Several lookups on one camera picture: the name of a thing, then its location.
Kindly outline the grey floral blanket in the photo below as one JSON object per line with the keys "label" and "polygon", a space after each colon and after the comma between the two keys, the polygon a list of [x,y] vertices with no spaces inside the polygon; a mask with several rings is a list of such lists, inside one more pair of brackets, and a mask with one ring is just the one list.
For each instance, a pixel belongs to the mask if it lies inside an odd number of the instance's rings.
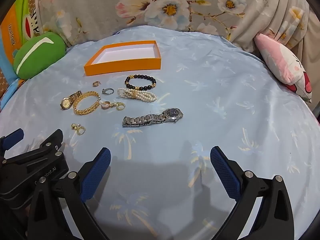
{"label": "grey floral blanket", "polygon": [[138,25],[220,35],[245,51],[262,33],[298,56],[319,79],[319,19],[307,0],[35,0],[41,32],[69,46]]}

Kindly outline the green plush pillow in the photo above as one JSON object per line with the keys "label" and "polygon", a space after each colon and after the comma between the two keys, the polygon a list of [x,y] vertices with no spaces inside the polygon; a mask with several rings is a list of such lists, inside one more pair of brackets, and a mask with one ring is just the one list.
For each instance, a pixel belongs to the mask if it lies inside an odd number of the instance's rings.
{"label": "green plush pillow", "polygon": [[20,79],[31,79],[65,54],[64,40],[56,33],[47,32],[21,46],[14,57],[13,69]]}

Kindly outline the small gold hoop earring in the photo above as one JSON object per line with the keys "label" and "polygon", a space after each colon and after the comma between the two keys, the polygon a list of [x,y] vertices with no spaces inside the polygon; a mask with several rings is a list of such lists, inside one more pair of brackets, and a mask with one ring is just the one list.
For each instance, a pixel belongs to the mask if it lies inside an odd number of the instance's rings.
{"label": "small gold hoop earring", "polygon": [[93,82],[93,84],[92,84],[93,87],[98,87],[99,85],[101,85],[101,82],[100,82],[100,81],[95,81],[95,82]]}

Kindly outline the small gold wristwatch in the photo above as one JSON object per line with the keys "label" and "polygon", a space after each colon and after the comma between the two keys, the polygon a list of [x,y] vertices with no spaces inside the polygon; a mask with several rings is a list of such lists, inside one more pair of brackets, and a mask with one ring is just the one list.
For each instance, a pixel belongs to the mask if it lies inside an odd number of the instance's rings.
{"label": "small gold wristwatch", "polygon": [[70,109],[75,102],[75,100],[82,94],[82,92],[79,90],[76,93],[70,95],[69,97],[63,98],[60,106],[62,110]]}

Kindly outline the pink cartoon pillow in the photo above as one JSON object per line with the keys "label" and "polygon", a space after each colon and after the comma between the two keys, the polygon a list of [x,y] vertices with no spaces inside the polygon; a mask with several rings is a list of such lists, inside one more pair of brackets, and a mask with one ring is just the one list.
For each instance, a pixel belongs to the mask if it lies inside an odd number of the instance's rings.
{"label": "pink cartoon pillow", "polygon": [[311,103],[311,82],[298,57],[289,48],[264,34],[256,35],[254,42],[273,75],[289,90]]}

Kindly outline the silver wristwatch blue dial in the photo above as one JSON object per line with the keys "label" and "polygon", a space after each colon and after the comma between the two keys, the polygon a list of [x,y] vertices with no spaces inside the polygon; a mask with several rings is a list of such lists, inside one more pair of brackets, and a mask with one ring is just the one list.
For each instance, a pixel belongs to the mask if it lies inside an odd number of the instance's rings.
{"label": "silver wristwatch blue dial", "polygon": [[183,118],[183,113],[179,108],[167,108],[161,114],[148,114],[131,118],[125,116],[123,118],[123,127],[143,127],[155,124],[163,124],[167,122],[177,122]]}

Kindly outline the orange cardboard box tray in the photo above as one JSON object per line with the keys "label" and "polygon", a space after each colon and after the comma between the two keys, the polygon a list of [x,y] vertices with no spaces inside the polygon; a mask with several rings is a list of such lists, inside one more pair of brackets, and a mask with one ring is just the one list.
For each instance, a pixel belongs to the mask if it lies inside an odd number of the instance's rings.
{"label": "orange cardboard box tray", "polygon": [[157,42],[131,41],[105,45],[84,65],[87,76],[160,70],[161,54]]}

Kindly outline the gold pearl earring pair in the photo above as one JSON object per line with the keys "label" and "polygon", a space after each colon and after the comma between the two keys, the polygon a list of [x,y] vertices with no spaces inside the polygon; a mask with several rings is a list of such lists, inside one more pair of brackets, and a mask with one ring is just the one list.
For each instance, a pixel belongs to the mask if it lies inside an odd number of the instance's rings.
{"label": "gold pearl earring pair", "polygon": [[77,135],[83,135],[86,131],[84,126],[75,123],[71,124],[71,129],[76,131]]}

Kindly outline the orange green cartoon sheet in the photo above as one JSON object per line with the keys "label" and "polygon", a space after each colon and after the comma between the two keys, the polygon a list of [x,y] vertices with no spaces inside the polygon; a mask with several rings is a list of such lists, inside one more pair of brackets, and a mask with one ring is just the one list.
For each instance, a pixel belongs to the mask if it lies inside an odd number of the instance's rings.
{"label": "orange green cartoon sheet", "polygon": [[16,0],[1,23],[1,108],[24,83],[13,70],[15,55],[40,34],[35,1]]}

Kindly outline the gold hoop earring pair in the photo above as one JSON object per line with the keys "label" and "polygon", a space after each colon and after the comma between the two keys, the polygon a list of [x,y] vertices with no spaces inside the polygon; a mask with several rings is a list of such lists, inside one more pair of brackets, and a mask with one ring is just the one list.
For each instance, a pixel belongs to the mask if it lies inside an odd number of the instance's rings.
{"label": "gold hoop earring pair", "polygon": [[100,105],[102,109],[115,108],[118,111],[122,111],[125,109],[125,103],[123,102],[104,101]]}

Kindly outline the light blue palm bedsheet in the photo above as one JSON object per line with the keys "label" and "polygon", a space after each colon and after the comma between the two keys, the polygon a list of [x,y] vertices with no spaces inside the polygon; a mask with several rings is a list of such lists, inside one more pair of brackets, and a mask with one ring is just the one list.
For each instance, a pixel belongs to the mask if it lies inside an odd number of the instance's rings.
{"label": "light blue palm bedsheet", "polygon": [[[154,102],[124,100],[125,109],[84,116],[62,110],[63,98],[124,86],[126,73],[86,76],[85,63],[107,44],[155,40],[162,57]],[[183,118],[123,127],[136,118],[179,108]],[[77,135],[71,124],[86,129]],[[1,135],[24,130],[7,156],[38,148],[56,129],[77,171],[101,148],[111,166],[87,206],[110,239],[210,239],[235,202],[209,159],[219,146],[242,169],[261,178],[283,177],[295,239],[319,211],[319,124],[306,103],[279,83],[263,62],[224,38],[156,27],[125,29],[98,42],[74,46],[57,63],[28,80],[1,111]]]}

